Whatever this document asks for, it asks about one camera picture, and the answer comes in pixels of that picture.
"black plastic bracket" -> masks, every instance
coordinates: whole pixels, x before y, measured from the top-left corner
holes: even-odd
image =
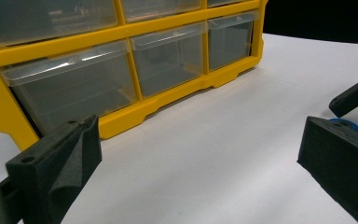
[[[0,224],[56,224],[102,160],[98,117],[72,120],[7,162]]]
[[[358,83],[335,97],[329,105],[330,110],[339,118],[358,107]]]
[[[358,131],[308,117],[297,162],[358,221]]]

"yellow plastic frame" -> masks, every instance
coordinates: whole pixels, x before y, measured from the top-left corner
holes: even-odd
[[[110,138],[142,123],[147,115],[156,112],[160,107],[189,95],[192,92],[209,87],[217,88],[224,85],[235,79],[239,73],[257,65],[261,60],[263,52],[262,32],[267,0],[250,0],[212,8],[207,8],[207,1],[202,0],[202,8],[196,11],[152,21],[140,21],[128,24],[124,20],[121,2],[119,0],[113,1],[117,8],[118,26],[87,34],[72,35],[16,47],[0,48],[0,67],[86,49],[114,40],[127,39],[127,41],[129,41],[129,37],[134,35],[141,35],[197,21],[206,21],[208,19],[243,11],[257,10],[259,19],[254,22],[252,51],[249,57],[209,72],[208,34],[204,34],[204,73],[200,77],[145,99],[141,94],[135,64],[130,51],[128,58],[138,102],[100,118],[99,128],[102,139]],[[0,133],[9,134],[20,150],[26,149],[39,139],[1,76]]]

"white table surface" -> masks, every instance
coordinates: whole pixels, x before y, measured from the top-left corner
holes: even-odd
[[[296,159],[306,117],[333,118],[330,100],[358,82],[358,45],[264,40],[255,69],[102,141],[62,223],[356,223]],[[0,180],[18,153],[0,133]]]

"blue component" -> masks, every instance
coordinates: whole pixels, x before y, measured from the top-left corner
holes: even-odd
[[[347,119],[330,119],[330,121],[333,121],[333,122],[344,122],[346,124],[349,124],[351,125],[351,127],[353,128],[354,131],[358,131],[358,125],[353,123],[352,121],[350,120],[347,120]]]

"plastic drawer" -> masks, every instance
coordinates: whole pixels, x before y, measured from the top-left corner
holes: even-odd
[[[217,7],[225,4],[243,2],[243,0],[208,0],[208,7]]]
[[[202,34],[199,22],[131,38],[137,75],[149,97],[202,74]]]
[[[45,134],[70,119],[101,116],[134,103],[127,53],[122,40],[1,73]]]
[[[127,22],[145,21],[201,8],[200,0],[122,0]]]
[[[209,69],[214,70],[249,56],[256,11],[208,20]]]
[[[111,0],[0,0],[0,47],[116,24]]]

